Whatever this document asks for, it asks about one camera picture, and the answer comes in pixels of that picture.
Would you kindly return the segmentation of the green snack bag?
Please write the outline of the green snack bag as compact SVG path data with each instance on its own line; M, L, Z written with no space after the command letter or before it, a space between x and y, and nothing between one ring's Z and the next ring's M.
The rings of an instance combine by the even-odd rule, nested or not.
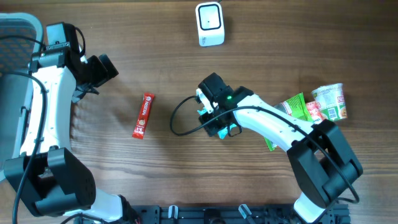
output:
M289 98L288 100L285 100L277 105L274 105L274 107L280 110L281 112L288 114L289 116L292 116L294 118L303 121L313 122L310 112L306 107L303 93L299 93Z

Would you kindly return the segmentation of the red coffee stick sachet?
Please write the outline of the red coffee stick sachet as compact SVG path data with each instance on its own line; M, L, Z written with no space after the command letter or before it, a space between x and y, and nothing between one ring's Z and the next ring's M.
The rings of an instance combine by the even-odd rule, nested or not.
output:
M136 139L143 139L149 119L150 109L155 95L152 93L144 93L143 102L137 118L137 123L134 128L132 137Z

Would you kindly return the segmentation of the teal snack packet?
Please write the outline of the teal snack packet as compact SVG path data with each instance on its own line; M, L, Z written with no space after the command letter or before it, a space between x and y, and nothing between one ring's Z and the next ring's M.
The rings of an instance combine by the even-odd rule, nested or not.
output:
M198 110L197 113L200 115L198 119L201 124L204 124L213 117L213 113L208 114L204 108L202 110ZM219 119L216 119L211 124L205 126L204 129L210 137L217 134L220 139L224 139L229 133L231 133L232 129L237 127L238 126L236 124L232 123L228 128L226 124L223 124Z

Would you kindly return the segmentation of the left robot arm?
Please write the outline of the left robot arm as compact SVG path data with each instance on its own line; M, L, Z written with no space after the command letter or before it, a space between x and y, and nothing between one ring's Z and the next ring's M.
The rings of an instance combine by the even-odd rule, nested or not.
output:
M121 195L98 189L93 174L70 147L71 105L114 78L107 55L86 57L85 38L72 24L47 26L48 42L33 53L25 76L32 80L29 126L19 156L4 164L16 191L35 217L64 217L99 223L139 223Z

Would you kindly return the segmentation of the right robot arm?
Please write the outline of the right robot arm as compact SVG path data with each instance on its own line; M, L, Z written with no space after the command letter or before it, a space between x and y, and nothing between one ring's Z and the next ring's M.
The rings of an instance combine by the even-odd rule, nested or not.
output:
M313 223L340 200L363 174L363 168L342 131L332 121L303 121L268 105L253 91L233 90L216 73L196 90L205 113L199 120L209 136L232 128L250 129L284 150L302 193L293 208Z

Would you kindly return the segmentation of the instant noodle cup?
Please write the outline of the instant noodle cup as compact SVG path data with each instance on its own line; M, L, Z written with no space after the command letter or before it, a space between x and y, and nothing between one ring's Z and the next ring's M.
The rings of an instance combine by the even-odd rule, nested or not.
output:
M343 94L343 84L325 85L312 91L323 119L338 121L348 117Z

